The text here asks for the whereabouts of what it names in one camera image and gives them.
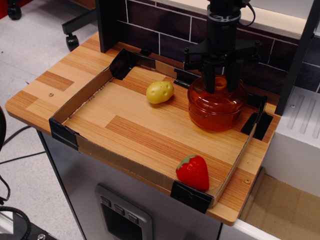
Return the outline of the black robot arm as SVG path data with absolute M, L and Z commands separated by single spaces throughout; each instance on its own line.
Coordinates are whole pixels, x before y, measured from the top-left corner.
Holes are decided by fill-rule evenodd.
M 247 0 L 211 0 L 207 7 L 205 40 L 184 49 L 183 68 L 199 70 L 209 94 L 216 91 L 217 68 L 224 68 L 227 90 L 233 92 L 245 64 L 260 60 L 262 43 L 237 37 L 241 9 L 250 6 Z

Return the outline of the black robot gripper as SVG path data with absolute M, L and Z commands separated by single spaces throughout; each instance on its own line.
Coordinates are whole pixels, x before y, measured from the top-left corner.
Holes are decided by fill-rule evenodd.
M 205 91 L 215 93 L 216 67 L 226 67 L 227 89 L 237 89 L 243 72 L 243 62 L 259 62 L 259 40 L 237 38 L 237 25 L 241 19 L 239 9 L 226 16 L 207 10 L 206 38 L 184 49 L 184 70 L 202 72 Z

